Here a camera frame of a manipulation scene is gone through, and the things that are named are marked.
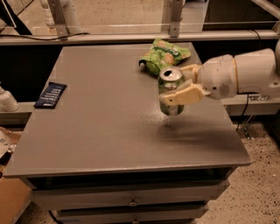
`table surface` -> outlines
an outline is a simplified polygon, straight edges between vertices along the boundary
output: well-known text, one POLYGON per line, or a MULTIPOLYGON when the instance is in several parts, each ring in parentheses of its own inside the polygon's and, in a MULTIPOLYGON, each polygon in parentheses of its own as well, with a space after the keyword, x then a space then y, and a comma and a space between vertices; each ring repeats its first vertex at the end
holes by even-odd
MULTIPOLYGON (((180 67, 200 63, 192 57, 180 67)), ((49 81, 67 84, 56 109, 35 109, 5 176, 148 172, 249 165, 221 101, 178 116, 159 109, 158 81, 138 61, 151 45, 64 47, 49 81)))

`soda can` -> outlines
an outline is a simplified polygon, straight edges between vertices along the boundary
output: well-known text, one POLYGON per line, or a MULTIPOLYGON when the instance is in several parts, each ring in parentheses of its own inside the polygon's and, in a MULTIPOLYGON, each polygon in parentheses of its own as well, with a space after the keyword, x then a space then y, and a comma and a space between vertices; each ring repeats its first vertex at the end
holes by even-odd
MULTIPOLYGON (((158 93, 161 95, 177 89, 185 82, 185 76, 179 67, 170 66, 162 69, 158 76, 158 93)), ((167 116, 177 116, 184 110, 184 105, 170 106, 159 102, 160 110, 167 116)))

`drawer handle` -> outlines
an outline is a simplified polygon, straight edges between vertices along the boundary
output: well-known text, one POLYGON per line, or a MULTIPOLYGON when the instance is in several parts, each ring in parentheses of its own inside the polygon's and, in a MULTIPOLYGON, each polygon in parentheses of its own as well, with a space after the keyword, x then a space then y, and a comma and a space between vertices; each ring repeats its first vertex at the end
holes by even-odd
POLYGON ((131 202, 129 203, 130 207, 136 207, 138 206, 138 203, 134 200, 134 198, 132 198, 131 202))
POLYGON ((131 223, 132 223, 132 224, 139 224, 140 221, 138 221, 137 218, 135 218, 131 223))

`green bag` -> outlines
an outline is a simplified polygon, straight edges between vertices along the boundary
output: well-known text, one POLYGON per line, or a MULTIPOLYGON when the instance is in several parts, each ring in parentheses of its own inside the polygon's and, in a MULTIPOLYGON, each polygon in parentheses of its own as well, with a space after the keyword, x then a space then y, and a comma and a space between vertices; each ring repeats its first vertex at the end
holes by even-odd
POLYGON ((139 60, 139 66, 144 63, 150 73, 158 76, 161 69, 176 66, 189 57, 191 52, 188 48, 156 38, 150 50, 139 60))

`speckled floor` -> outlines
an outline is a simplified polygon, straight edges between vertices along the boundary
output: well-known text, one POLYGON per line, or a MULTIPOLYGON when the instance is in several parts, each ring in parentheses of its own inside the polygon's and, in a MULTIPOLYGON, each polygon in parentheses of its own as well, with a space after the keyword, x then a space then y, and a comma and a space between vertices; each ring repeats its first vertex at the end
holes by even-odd
MULTIPOLYGON (((210 201, 209 211, 198 224, 279 224, 280 150, 264 120, 249 127, 252 136, 240 137, 251 158, 251 166, 239 167, 230 176, 230 187, 210 201)), ((17 224, 53 224, 48 212, 31 203, 17 224)))

